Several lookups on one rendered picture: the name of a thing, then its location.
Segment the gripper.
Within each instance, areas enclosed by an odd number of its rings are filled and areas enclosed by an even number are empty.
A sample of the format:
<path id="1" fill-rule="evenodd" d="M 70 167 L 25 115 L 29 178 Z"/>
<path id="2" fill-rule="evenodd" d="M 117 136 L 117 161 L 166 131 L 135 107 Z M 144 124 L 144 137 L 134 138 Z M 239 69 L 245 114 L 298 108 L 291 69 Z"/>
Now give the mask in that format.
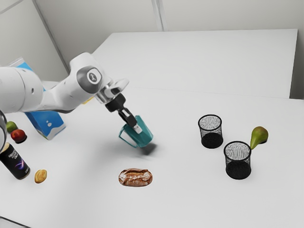
<path id="1" fill-rule="evenodd" d="M 126 102 L 125 97 L 122 94 L 119 94 L 113 100 L 105 105 L 109 112 L 118 111 L 119 116 L 130 126 L 136 133 L 141 133 L 142 129 L 138 125 L 137 120 L 133 116 L 133 114 L 124 107 L 124 103 Z"/>

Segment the teal faceted mug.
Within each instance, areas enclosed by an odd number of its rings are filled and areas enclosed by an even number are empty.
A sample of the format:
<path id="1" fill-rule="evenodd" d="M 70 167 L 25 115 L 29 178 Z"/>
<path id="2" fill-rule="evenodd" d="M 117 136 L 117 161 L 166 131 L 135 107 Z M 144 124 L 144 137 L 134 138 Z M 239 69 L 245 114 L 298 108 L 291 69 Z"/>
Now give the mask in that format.
<path id="1" fill-rule="evenodd" d="M 136 115 L 135 119 L 137 121 L 135 129 L 130 127 L 128 124 L 125 124 L 121 128 L 118 137 L 131 147 L 143 148 L 153 140 L 153 134 L 139 115 Z M 133 143 L 127 141 L 121 136 L 123 132 L 125 132 L 125 134 L 128 135 L 130 139 L 132 139 Z"/>

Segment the brown bread loaf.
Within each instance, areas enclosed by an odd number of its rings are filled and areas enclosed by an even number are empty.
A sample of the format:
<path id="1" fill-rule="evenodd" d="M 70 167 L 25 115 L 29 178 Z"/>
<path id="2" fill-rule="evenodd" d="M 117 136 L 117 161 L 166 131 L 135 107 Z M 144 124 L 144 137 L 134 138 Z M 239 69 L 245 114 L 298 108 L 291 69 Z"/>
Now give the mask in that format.
<path id="1" fill-rule="evenodd" d="M 118 180 L 127 187 L 144 187 L 153 180 L 153 175 L 147 169 L 130 168 L 121 171 Z"/>

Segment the black mesh pen holder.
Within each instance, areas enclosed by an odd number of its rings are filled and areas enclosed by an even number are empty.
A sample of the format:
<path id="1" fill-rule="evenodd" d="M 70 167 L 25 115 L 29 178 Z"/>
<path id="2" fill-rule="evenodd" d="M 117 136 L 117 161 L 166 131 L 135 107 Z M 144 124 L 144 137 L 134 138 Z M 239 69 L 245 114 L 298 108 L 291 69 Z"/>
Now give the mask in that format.
<path id="1" fill-rule="evenodd" d="M 235 179 L 243 180 L 251 174 L 251 148 L 242 141 L 229 142 L 224 147 L 226 174 Z"/>
<path id="2" fill-rule="evenodd" d="M 207 114 L 198 120 L 201 144 L 208 149 L 215 149 L 222 145 L 222 120 L 215 114 Z"/>

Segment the blue and white carton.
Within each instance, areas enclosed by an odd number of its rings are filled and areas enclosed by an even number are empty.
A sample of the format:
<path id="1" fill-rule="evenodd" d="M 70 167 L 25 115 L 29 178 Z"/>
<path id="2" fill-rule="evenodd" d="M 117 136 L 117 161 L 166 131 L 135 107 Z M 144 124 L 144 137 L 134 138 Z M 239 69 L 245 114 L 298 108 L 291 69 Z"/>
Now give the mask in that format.
<path id="1" fill-rule="evenodd" d="M 66 125 L 58 112 L 37 110 L 44 92 L 41 80 L 22 58 L 0 67 L 0 110 L 25 113 L 36 131 L 51 140 Z"/>

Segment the small yellow bread roll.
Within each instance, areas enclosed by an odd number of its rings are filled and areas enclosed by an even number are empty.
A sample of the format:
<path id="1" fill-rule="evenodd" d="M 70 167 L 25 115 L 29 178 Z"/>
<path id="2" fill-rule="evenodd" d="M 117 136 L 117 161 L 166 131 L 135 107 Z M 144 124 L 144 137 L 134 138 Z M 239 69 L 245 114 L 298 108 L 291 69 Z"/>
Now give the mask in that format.
<path id="1" fill-rule="evenodd" d="M 36 171 L 34 176 L 35 183 L 42 183 L 47 178 L 47 171 L 45 169 L 41 169 Z"/>

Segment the red apple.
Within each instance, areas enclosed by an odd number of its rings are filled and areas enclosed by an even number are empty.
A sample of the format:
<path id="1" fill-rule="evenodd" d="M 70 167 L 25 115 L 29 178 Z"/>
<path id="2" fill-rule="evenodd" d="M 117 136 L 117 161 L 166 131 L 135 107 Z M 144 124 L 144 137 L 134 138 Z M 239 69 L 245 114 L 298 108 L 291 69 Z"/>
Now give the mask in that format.
<path id="1" fill-rule="evenodd" d="M 27 135 L 22 129 L 16 129 L 10 133 L 11 138 L 16 143 L 22 143 L 26 140 Z"/>

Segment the small green pear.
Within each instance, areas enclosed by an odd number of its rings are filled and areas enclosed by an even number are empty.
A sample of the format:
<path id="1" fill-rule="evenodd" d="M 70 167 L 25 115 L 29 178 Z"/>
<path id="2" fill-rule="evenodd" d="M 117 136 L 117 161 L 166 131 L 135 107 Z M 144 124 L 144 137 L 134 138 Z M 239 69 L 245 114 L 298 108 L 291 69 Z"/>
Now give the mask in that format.
<path id="1" fill-rule="evenodd" d="M 8 122 L 6 123 L 6 128 L 7 128 L 7 132 L 8 132 L 8 133 L 12 133 L 14 130 L 17 130 L 17 129 L 18 129 L 16 123 L 13 122 L 13 121 L 8 121 Z"/>

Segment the black drink can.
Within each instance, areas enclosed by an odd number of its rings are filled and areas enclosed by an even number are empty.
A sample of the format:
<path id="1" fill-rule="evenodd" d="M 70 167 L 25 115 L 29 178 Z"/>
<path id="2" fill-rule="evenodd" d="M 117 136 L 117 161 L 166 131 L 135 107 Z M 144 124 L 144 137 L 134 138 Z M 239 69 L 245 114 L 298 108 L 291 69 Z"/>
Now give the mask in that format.
<path id="1" fill-rule="evenodd" d="M 30 173 L 30 167 L 9 142 L 4 144 L 4 147 L 0 152 L 0 161 L 18 180 L 27 177 Z"/>

